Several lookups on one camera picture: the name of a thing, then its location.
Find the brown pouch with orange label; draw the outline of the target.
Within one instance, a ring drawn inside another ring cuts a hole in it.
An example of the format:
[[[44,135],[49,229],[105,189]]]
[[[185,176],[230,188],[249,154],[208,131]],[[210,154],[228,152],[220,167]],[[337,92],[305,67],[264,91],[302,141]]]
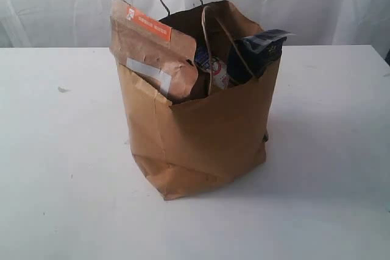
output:
[[[198,78],[193,64],[196,41],[123,0],[110,15],[110,51],[116,61],[142,76],[173,102],[188,100]]]

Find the spaghetti packet with Italian flag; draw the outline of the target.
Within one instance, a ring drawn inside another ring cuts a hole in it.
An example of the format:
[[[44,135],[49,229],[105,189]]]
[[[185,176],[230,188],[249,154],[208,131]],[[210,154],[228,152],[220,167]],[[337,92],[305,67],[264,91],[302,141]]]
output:
[[[234,41],[228,60],[227,72],[235,85],[260,78],[266,68],[282,56],[283,43],[291,33],[272,29]]]

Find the blue and white milk carton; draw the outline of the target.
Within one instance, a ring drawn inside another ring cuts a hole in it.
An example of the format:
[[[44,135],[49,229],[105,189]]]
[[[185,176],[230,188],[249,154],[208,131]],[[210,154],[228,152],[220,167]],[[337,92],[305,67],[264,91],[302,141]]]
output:
[[[197,47],[194,61],[200,69],[211,73],[212,83],[217,88],[224,90],[229,87],[230,77],[227,72],[227,65],[220,58],[210,57],[205,46]]]

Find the brown paper shopping bag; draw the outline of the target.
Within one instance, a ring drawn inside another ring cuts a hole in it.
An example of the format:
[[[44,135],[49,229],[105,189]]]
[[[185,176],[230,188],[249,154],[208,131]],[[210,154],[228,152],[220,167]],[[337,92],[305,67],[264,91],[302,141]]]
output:
[[[158,21],[193,37],[196,49],[205,46],[226,65],[235,40],[266,31],[230,1],[201,3]],[[165,200],[218,188],[265,161],[280,59],[260,78],[241,85],[229,80],[224,90],[193,60],[198,78],[190,98],[173,102],[115,58],[131,153]]]

